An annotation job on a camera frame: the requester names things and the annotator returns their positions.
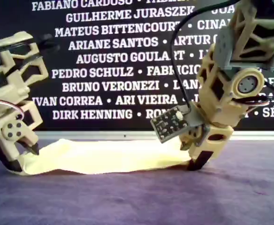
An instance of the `purple carpet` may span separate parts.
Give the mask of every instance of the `purple carpet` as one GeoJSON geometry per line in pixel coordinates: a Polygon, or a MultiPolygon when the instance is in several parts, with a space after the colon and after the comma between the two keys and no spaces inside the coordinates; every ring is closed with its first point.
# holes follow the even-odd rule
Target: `purple carpet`
{"type": "Polygon", "coordinates": [[[20,177],[0,162],[0,225],[274,225],[274,142],[232,141],[199,172],[20,177]]]}

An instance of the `circuit board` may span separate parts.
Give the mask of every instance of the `circuit board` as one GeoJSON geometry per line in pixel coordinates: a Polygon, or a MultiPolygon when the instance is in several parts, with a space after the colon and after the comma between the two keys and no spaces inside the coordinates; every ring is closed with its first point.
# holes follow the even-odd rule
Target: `circuit board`
{"type": "Polygon", "coordinates": [[[161,143],[204,124],[205,119],[197,107],[194,104],[190,106],[189,111],[188,106],[177,105],[151,120],[151,125],[161,143]]]}
{"type": "Polygon", "coordinates": [[[151,124],[162,143],[190,129],[178,106],[152,119],[151,124]]]}

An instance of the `black cable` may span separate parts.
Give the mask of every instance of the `black cable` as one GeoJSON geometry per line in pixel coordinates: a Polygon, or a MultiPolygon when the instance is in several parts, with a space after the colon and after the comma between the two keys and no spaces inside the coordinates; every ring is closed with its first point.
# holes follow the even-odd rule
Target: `black cable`
{"type": "Polygon", "coordinates": [[[24,46],[24,45],[29,45],[31,43],[34,43],[33,38],[27,39],[25,41],[16,42],[16,43],[13,43],[13,44],[10,44],[10,45],[3,45],[3,46],[0,46],[0,52],[7,51],[7,50],[12,50],[12,49],[24,46]]]}
{"type": "Polygon", "coordinates": [[[189,112],[191,110],[190,103],[189,103],[189,98],[188,98],[188,95],[187,95],[186,90],[184,88],[183,82],[182,82],[182,80],[181,80],[181,78],[179,76],[179,71],[178,71],[177,65],[175,63],[175,55],[174,55],[175,39],[177,38],[180,29],[189,20],[191,20],[193,17],[195,17],[195,16],[197,16],[199,14],[208,12],[208,11],[213,11],[213,10],[216,10],[216,9],[219,9],[219,8],[225,8],[225,7],[234,5],[234,4],[238,3],[239,1],[240,0],[228,0],[228,1],[223,2],[223,3],[219,3],[219,4],[212,5],[212,6],[207,6],[207,7],[204,7],[204,8],[200,8],[197,11],[194,11],[191,14],[189,14],[188,16],[186,16],[183,20],[181,20],[181,22],[176,26],[176,28],[175,28],[175,30],[173,32],[173,35],[172,35],[172,38],[171,38],[171,41],[170,41],[170,59],[171,59],[171,64],[173,66],[174,75],[175,75],[175,77],[178,80],[178,83],[179,83],[180,89],[182,91],[183,97],[184,97],[185,102],[186,102],[186,104],[187,104],[187,106],[189,108],[189,112]]]}

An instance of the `electrical wire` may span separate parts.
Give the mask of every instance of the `electrical wire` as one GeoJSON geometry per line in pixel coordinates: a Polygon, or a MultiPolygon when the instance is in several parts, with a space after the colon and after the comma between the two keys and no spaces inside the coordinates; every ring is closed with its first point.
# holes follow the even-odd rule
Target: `electrical wire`
{"type": "Polygon", "coordinates": [[[190,100],[189,100],[188,95],[186,93],[186,90],[184,88],[183,82],[182,82],[182,80],[181,80],[181,78],[179,76],[178,68],[177,68],[177,65],[175,63],[175,53],[174,53],[175,39],[177,38],[180,29],[189,20],[191,20],[193,17],[195,17],[195,16],[197,16],[199,14],[208,12],[208,11],[213,11],[213,10],[216,10],[216,9],[219,9],[219,8],[229,7],[231,5],[234,5],[234,4],[238,3],[239,1],[240,0],[228,0],[228,1],[223,2],[223,3],[219,3],[219,4],[215,4],[215,5],[211,5],[211,6],[200,8],[197,11],[194,11],[191,14],[187,15],[183,20],[181,20],[180,23],[176,26],[176,28],[175,28],[175,30],[173,32],[173,35],[172,35],[172,38],[171,38],[171,41],[170,41],[170,53],[169,54],[170,54],[171,64],[172,64],[173,70],[174,70],[174,75],[175,75],[175,77],[178,80],[178,84],[179,84],[180,89],[182,91],[184,100],[185,100],[185,102],[186,102],[186,104],[187,104],[187,106],[189,108],[189,112],[191,111],[191,106],[190,106],[190,103],[189,103],[190,100]]]}
{"type": "Polygon", "coordinates": [[[0,46],[0,52],[7,51],[7,50],[12,50],[12,49],[24,46],[24,45],[29,45],[31,43],[34,43],[34,40],[32,38],[27,39],[25,41],[16,42],[16,43],[13,43],[13,44],[10,44],[10,45],[3,45],[3,46],[0,46]]]}
{"type": "Polygon", "coordinates": [[[20,113],[20,115],[21,115],[21,118],[19,118],[19,120],[23,120],[24,119],[24,111],[19,106],[15,105],[13,103],[4,101],[4,100],[0,100],[0,105],[8,106],[9,108],[12,108],[12,109],[18,111],[20,113]]]}

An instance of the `beige plastic part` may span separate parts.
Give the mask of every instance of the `beige plastic part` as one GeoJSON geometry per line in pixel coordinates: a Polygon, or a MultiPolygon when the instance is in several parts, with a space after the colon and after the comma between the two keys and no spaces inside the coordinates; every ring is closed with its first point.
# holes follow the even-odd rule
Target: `beige plastic part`
{"type": "MultiPolygon", "coordinates": [[[[32,36],[27,32],[18,32],[11,37],[7,37],[0,40],[0,46],[10,45],[20,41],[31,39],[32,36]]],[[[0,66],[0,73],[6,73],[10,68],[15,65],[15,60],[23,60],[30,57],[33,54],[38,53],[38,46],[36,43],[30,44],[30,52],[26,55],[11,54],[9,51],[0,53],[2,65],[0,66]]],[[[0,100],[8,101],[13,104],[27,99],[29,97],[29,86],[35,82],[44,80],[48,77],[48,71],[42,58],[39,58],[30,64],[25,65],[20,71],[16,70],[7,78],[7,84],[0,88],[0,100]],[[23,81],[23,75],[30,66],[38,67],[40,74],[31,75],[29,79],[23,81]]],[[[0,105],[0,116],[8,110],[8,106],[0,105]]]]}
{"type": "Polygon", "coordinates": [[[42,123],[42,118],[34,102],[22,101],[20,105],[24,112],[29,112],[27,116],[31,115],[32,124],[27,126],[24,122],[16,120],[18,115],[16,111],[7,112],[0,117],[0,149],[4,152],[8,161],[14,161],[19,157],[19,151],[15,145],[17,141],[25,142],[29,146],[37,143],[38,136],[32,130],[42,123]],[[12,133],[15,138],[10,138],[9,133],[12,133]]]}
{"type": "Polygon", "coordinates": [[[202,67],[197,74],[202,86],[199,90],[200,106],[210,123],[235,127],[249,112],[249,106],[237,104],[232,99],[257,96],[264,86],[264,76],[255,68],[247,68],[235,74],[229,81],[212,60],[213,51],[214,45],[203,58],[202,67]],[[246,77],[255,77],[257,86],[245,94],[238,90],[238,85],[246,77]]]}
{"type": "Polygon", "coordinates": [[[217,158],[234,132],[230,126],[220,128],[210,124],[209,128],[210,131],[200,146],[195,143],[191,145],[189,155],[192,159],[196,159],[202,151],[211,151],[211,158],[217,158]]]}
{"type": "Polygon", "coordinates": [[[274,20],[258,19],[256,13],[249,0],[237,5],[229,24],[236,40],[231,61],[265,63],[274,58],[274,20]]]}

